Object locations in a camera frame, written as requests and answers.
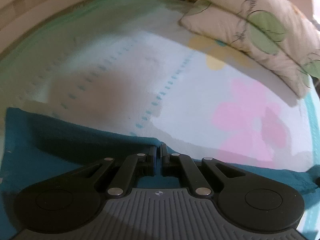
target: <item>green leaf print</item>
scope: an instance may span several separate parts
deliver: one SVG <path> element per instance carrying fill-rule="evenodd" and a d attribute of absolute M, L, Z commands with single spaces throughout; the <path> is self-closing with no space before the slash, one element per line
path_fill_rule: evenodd
<path fill-rule="evenodd" d="M 209 0 L 200 0 L 194 3 L 193 7 L 188 11 L 186 16 L 195 15 L 198 13 L 203 12 L 204 10 L 208 9 L 211 5 Z"/>
<path fill-rule="evenodd" d="M 247 20 L 265 33 L 272 41 L 283 41 L 286 30 L 279 20 L 267 11 L 254 11 L 248 15 Z"/>
<path fill-rule="evenodd" d="M 311 60 L 303 65 L 303 69 L 311 76 L 320 78 L 320 60 Z"/>
<path fill-rule="evenodd" d="M 266 54 L 276 55 L 279 51 L 278 46 L 268 38 L 262 31 L 249 23 L 249 38 L 252 44 Z"/>

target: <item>metal rivet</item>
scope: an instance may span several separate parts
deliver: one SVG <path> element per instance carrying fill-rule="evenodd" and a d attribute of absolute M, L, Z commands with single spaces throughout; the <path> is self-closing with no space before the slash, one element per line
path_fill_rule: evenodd
<path fill-rule="evenodd" d="M 123 190 L 119 187 L 112 187 L 108 189 L 108 194 L 112 196 L 119 196 L 123 193 Z"/>
<path fill-rule="evenodd" d="M 196 193 L 201 196 L 207 196 L 211 193 L 211 190 L 207 187 L 199 187 L 196 189 Z"/>

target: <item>teal stripe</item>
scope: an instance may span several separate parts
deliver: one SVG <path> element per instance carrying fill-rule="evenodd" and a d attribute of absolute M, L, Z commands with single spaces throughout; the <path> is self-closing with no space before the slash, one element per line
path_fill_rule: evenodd
<path fill-rule="evenodd" d="M 319 156 L 319 145 L 320 145 L 320 131 L 318 125 L 318 119 L 316 116 L 316 109 L 312 102 L 311 93 L 308 93 L 304 99 L 304 102 L 308 111 L 309 126 L 312 140 L 312 154 L 313 154 L 313 165 L 320 164 Z M 320 211 L 320 205 L 312 207 L 307 211 L 306 222 L 304 224 L 302 234 L 316 230 L 316 223 L 318 214 Z"/>

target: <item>bed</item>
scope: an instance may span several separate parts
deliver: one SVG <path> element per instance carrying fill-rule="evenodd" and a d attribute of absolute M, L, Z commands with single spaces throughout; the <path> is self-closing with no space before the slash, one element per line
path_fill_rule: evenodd
<path fill-rule="evenodd" d="M 319 165 L 314 87 L 297 99 L 243 53 L 189 32 L 178 21 L 190 8 L 179 0 L 90 0 L 28 33 L 0 61 L 0 148 L 5 111 L 15 107 L 157 138 L 194 159 L 296 173 Z M 12 152 L 6 147 L 4 158 Z M 2 167 L 0 188 L 9 180 Z M 315 203 L 301 219 L 308 239 L 317 237 L 319 212 Z M 14 226 L 1 221 L 0 238 L 8 239 Z"/>

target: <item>folded cloth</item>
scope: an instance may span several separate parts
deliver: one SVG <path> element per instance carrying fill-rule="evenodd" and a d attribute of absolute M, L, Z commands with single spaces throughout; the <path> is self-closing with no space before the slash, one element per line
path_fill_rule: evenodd
<path fill-rule="evenodd" d="M 199 0 L 181 23 L 247 53 L 299 98 L 307 74 L 320 77 L 320 32 L 288 0 Z"/>
<path fill-rule="evenodd" d="M 13 200 L 25 187 L 106 156 L 121 160 L 160 144 L 155 138 L 99 131 L 9 108 L 0 170 L 0 239 L 11 238 L 22 228 L 13 213 Z M 316 172 L 318 167 L 310 175 L 308 172 L 235 166 L 294 187 L 302 194 L 306 208 L 319 201 L 320 189 L 313 183 L 314 177 L 320 175 Z M 153 188 L 160 185 L 158 180 L 159 177 L 145 179 L 139 186 Z"/>

